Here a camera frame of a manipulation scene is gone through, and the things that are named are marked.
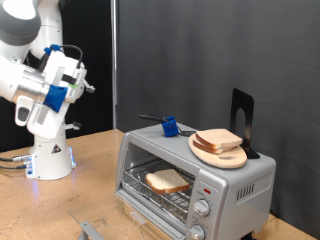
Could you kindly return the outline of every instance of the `black backdrop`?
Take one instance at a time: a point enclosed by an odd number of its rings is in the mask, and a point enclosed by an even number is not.
[[[68,130],[67,137],[77,137],[112,129],[112,38],[110,2],[104,0],[73,0],[61,10],[64,44],[83,50],[86,79],[96,88],[95,94],[84,92],[71,104],[66,123],[80,122],[79,131]],[[79,53],[66,50],[78,58]],[[37,60],[29,55],[31,65]],[[15,104],[0,98],[0,152],[33,145],[33,135],[14,123]]]
[[[320,238],[320,2],[119,2],[118,128],[174,115],[229,128],[234,87],[255,99],[252,147],[277,162],[272,211]]]

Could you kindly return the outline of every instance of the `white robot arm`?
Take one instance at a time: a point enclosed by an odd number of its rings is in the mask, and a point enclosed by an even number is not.
[[[35,135],[30,154],[13,158],[24,161],[27,178],[54,180],[75,167],[65,130],[79,125],[66,125],[64,117],[85,88],[95,90],[85,80],[82,51],[62,45],[58,4],[67,1],[0,0],[0,96],[16,103],[16,124]],[[64,48],[78,50],[79,59]],[[23,65],[29,50],[41,58],[38,69]]]
[[[94,91],[84,79],[82,56],[80,60],[68,58],[60,49],[58,3],[0,0],[0,95],[16,103],[17,125],[27,125],[31,133],[49,140],[57,136],[70,103],[82,95],[84,87]],[[29,49],[42,58],[40,69],[22,64]]]

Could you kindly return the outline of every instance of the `toaster oven vent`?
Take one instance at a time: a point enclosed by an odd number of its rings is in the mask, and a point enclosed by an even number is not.
[[[237,200],[236,202],[242,202],[248,197],[258,194],[259,192],[263,191],[264,189],[269,188],[271,185],[271,173],[267,174],[248,185],[241,187],[237,191]]]

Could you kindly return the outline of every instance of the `toaster oven rack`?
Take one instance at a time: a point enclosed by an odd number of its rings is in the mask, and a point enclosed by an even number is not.
[[[166,169],[175,169],[186,181],[189,182],[189,190],[163,195],[154,193],[151,187],[146,183],[146,176],[148,173],[154,173],[156,171]],[[181,222],[184,226],[186,225],[191,193],[195,179],[194,176],[162,159],[157,159],[152,162],[131,168],[124,171],[124,173],[133,180],[130,184],[126,184],[131,190],[137,192],[153,204],[157,205],[158,208],[161,208],[167,214],[179,220],[179,222]]]

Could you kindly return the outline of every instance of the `wooden table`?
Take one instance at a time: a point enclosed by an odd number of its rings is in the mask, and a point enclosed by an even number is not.
[[[98,201],[115,191],[116,164],[123,133],[110,130],[68,139],[77,167],[59,180],[29,180],[24,170],[0,170],[0,240],[76,240],[80,226],[68,210]],[[1,153],[27,154],[29,148]],[[2,166],[20,165],[4,163]],[[315,240],[270,216],[259,240]]]

